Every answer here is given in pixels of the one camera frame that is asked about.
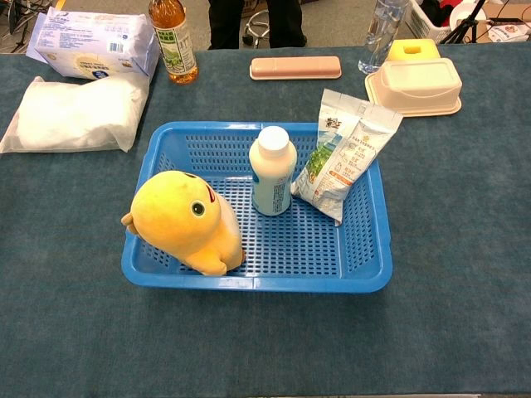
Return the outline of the white milk bottle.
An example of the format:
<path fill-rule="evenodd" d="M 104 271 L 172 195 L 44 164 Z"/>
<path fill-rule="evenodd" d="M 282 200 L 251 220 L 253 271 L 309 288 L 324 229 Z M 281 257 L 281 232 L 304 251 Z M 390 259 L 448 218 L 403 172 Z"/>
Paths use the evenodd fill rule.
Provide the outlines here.
<path fill-rule="evenodd" d="M 263 128 L 249 150 L 252 169 L 252 204 L 261 214 L 278 216 L 291 203 L 290 186 L 297 152 L 280 126 Z"/>

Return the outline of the white printed snack bag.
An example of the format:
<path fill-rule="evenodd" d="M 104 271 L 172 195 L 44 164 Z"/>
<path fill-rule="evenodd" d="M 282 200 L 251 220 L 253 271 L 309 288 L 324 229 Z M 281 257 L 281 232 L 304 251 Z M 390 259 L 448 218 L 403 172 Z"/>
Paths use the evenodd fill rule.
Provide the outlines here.
<path fill-rule="evenodd" d="M 337 91 L 323 91 L 315 150 L 291 184 L 291 194 L 343 222 L 353 186 L 398 131 L 402 114 Z"/>

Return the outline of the yellow plush toy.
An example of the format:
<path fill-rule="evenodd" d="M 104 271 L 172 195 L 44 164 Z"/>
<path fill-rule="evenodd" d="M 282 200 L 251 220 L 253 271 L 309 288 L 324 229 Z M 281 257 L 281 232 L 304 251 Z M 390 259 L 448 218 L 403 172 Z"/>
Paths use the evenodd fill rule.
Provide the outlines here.
<path fill-rule="evenodd" d="M 246 259 L 231 205 L 191 173 L 166 171 L 151 177 L 134 195 L 121 224 L 206 276 L 223 276 Z"/>

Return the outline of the blue plastic perforated basket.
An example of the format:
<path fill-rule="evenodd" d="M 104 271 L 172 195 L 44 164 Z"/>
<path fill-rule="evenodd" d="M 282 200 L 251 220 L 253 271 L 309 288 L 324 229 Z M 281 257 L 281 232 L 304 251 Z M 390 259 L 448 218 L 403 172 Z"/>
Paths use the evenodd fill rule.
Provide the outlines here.
<path fill-rule="evenodd" d="M 150 139 L 139 183 L 166 170 L 198 175 L 236 213 L 245 262 L 222 277 L 207 277 L 127 235 L 121 266 L 132 283 L 158 288 L 304 293 L 371 293 L 392 276 L 391 234 L 378 163 L 350 188 L 343 221 L 294 198 L 279 216 L 251 203 L 249 149 L 261 122 L 171 122 Z"/>

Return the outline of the pink long plastic case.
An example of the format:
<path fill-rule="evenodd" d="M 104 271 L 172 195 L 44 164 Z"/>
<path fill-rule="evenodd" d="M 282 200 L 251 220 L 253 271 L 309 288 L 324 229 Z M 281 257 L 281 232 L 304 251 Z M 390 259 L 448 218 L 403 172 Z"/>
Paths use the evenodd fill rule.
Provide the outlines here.
<path fill-rule="evenodd" d="M 253 80 L 333 80 L 342 70 L 337 56 L 257 57 L 249 74 Z"/>

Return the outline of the teal table cloth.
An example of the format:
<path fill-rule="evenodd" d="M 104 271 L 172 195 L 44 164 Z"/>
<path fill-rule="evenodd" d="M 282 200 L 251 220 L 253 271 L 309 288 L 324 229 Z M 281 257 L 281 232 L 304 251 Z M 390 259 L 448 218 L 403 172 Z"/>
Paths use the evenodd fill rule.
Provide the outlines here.
<path fill-rule="evenodd" d="M 0 396 L 531 392 L 531 44 L 440 49 L 461 110 L 404 119 L 379 163 L 393 275 L 374 294 L 145 289 L 122 274 L 153 131 L 169 121 L 297 121 L 337 80 L 254 81 L 251 50 L 160 70 L 134 147 L 0 155 Z"/>

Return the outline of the office chair base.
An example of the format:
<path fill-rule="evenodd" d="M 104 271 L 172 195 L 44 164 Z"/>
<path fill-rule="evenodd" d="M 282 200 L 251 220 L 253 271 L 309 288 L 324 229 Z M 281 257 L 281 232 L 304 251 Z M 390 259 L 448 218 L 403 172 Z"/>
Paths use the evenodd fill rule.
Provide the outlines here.
<path fill-rule="evenodd" d="M 253 14 L 245 25 L 241 40 L 244 45 L 257 49 L 263 41 L 269 40 L 269 11 L 262 10 Z"/>

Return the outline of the amber tea bottle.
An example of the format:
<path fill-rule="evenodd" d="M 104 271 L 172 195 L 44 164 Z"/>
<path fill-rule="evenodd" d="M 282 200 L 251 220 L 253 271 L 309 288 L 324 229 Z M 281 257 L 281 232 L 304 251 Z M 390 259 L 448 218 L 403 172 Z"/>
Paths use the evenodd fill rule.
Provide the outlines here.
<path fill-rule="evenodd" d="M 183 5 L 179 0 L 150 0 L 149 17 L 170 80 L 178 85 L 193 82 L 198 67 Z"/>

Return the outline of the person in black trousers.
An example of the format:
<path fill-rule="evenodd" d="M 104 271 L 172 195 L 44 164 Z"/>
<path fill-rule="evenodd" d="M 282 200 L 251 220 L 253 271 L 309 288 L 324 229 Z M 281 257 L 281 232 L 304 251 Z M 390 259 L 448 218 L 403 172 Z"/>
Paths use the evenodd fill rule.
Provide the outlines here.
<path fill-rule="evenodd" d="M 244 0 L 208 0 L 210 50 L 238 49 Z M 304 47 L 303 13 L 299 0 L 266 0 L 271 48 Z"/>

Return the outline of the beige plastic lunch box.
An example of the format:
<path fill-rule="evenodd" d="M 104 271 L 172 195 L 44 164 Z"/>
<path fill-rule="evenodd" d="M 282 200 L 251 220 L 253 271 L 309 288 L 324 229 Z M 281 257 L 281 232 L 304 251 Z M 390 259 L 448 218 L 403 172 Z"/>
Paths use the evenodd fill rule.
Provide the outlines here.
<path fill-rule="evenodd" d="M 369 101 L 405 117 L 454 114 L 462 81 L 448 58 L 386 61 L 364 81 Z"/>

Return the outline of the yellow sponge block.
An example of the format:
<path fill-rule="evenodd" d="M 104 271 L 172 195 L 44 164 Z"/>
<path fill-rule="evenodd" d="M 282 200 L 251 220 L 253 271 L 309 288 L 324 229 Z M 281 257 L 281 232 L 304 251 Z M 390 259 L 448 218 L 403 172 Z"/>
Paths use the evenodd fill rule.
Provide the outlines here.
<path fill-rule="evenodd" d="M 387 61 L 420 61 L 440 58 L 436 43 L 429 38 L 395 40 Z"/>

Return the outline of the clear water bottle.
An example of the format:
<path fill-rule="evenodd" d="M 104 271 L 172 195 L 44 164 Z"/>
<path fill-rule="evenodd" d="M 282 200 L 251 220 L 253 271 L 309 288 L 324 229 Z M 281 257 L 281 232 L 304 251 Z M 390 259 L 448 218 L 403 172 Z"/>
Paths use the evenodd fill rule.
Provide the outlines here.
<path fill-rule="evenodd" d="M 376 72 L 386 60 L 408 4 L 409 0 L 376 0 L 363 53 L 358 62 L 358 68 L 364 74 Z"/>

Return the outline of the white soft plastic-wrapped pack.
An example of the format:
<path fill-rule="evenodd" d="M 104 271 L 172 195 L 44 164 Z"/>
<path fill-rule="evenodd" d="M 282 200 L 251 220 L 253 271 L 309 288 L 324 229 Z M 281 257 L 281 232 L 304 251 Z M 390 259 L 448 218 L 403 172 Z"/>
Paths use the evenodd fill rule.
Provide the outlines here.
<path fill-rule="evenodd" d="M 35 77 L 0 139 L 0 153 L 128 152 L 149 95 L 134 73 L 82 85 Z"/>

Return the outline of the blue white tissue pack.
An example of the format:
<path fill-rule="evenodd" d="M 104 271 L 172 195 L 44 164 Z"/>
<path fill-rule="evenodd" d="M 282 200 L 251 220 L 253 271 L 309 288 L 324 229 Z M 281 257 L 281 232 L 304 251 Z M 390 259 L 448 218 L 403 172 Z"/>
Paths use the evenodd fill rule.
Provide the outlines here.
<path fill-rule="evenodd" d="M 96 80 L 131 72 L 151 78 L 160 50 L 144 14 L 69 12 L 51 7 L 38 15 L 26 56 L 65 77 Z"/>

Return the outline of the white laundry basket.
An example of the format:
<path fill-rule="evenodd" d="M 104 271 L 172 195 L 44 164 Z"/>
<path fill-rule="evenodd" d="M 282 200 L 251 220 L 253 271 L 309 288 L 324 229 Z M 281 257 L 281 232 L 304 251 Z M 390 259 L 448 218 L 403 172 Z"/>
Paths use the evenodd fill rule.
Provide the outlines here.
<path fill-rule="evenodd" d="M 420 7 L 421 0 L 409 0 L 409 3 L 403 21 L 415 38 L 430 38 L 435 42 L 440 42 L 451 32 L 449 27 L 437 27 L 431 23 Z"/>

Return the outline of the black tripod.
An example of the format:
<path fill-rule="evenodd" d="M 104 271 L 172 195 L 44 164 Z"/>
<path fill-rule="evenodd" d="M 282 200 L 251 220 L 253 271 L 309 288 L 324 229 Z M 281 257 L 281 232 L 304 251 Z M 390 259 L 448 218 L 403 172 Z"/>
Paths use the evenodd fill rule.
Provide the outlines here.
<path fill-rule="evenodd" d="M 486 0 L 462 0 L 452 11 L 450 27 L 453 27 L 441 41 L 441 44 L 459 44 L 471 31 L 468 42 L 476 43 L 477 26 L 479 21 L 485 21 L 486 15 L 482 10 Z"/>

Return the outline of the white printed box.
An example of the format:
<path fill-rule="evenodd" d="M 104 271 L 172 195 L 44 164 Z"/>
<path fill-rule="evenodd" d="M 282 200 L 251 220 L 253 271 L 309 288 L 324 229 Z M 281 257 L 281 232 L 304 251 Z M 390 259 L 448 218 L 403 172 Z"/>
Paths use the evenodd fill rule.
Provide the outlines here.
<path fill-rule="evenodd" d="M 487 36 L 491 42 L 521 42 L 531 37 L 531 22 L 489 21 L 487 27 Z"/>

